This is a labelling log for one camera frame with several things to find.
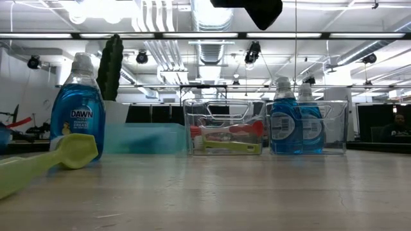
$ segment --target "dish soap bottle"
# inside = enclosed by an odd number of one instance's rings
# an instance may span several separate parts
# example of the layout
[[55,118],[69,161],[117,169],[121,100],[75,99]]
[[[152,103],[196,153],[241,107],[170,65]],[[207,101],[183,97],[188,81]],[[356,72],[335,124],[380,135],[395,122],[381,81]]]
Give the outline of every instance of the dish soap bottle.
[[299,88],[298,102],[302,116],[302,151],[304,153],[322,153],[324,147],[324,123],[320,108],[314,102],[309,83]]
[[103,152],[105,108],[93,75],[94,67],[87,53],[77,53],[71,74],[63,84],[53,105],[50,123],[50,149],[64,135],[94,135],[100,159]]
[[302,121],[291,84],[287,77],[276,83],[271,109],[271,148],[277,154],[302,153]]

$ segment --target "spotlight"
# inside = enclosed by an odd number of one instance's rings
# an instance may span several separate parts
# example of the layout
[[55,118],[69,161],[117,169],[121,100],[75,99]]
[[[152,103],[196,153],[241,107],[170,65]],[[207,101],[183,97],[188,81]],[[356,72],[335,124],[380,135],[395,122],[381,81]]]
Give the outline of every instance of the spotlight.
[[314,76],[309,76],[308,78],[303,79],[302,83],[309,83],[310,85],[313,85],[315,84],[315,78]]
[[27,62],[27,66],[30,69],[40,69],[41,68],[41,62],[40,62],[40,56],[39,55],[32,55],[31,58]]
[[138,64],[146,64],[148,62],[146,50],[139,50],[139,54],[137,55],[136,61]]
[[254,63],[257,61],[258,53],[260,52],[261,52],[261,46],[259,45],[259,42],[253,41],[244,59],[245,65],[247,66],[248,70],[251,70],[254,68]]
[[374,62],[377,62],[377,56],[373,53],[361,60],[364,64],[373,64]]

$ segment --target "desk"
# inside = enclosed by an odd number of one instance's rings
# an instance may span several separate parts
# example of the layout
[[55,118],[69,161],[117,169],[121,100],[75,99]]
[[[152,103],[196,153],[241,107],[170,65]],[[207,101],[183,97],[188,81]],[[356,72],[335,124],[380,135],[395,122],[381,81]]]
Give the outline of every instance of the desk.
[[0,230],[409,230],[411,158],[103,155],[0,201]]

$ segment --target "white wall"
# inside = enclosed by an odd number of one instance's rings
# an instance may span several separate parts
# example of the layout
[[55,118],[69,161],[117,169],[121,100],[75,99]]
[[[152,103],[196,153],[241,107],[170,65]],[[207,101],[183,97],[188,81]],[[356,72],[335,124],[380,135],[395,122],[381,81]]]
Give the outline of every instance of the white wall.
[[[17,121],[32,117],[35,113],[36,125],[41,126],[51,115],[54,99],[59,91],[55,88],[56,75],[48,71],[31,70],[27,63],[7,54],[0,49],[0,112],[14,111],[20,105]],[[0,115],[5,124],[8,116]],[[34,126],[33,121],[16,128],[25,132]]]

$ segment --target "teal plastic container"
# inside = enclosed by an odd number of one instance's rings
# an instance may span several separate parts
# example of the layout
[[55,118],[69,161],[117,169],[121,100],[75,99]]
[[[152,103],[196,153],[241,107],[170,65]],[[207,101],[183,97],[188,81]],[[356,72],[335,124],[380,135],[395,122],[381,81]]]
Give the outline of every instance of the teal plastic container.
[[110,124],[104,153],[187,155],[186,130],[173,123]]
[[10,141],[10,130],[7,128],[0,127],[0,155],[7,148],[7,144]]

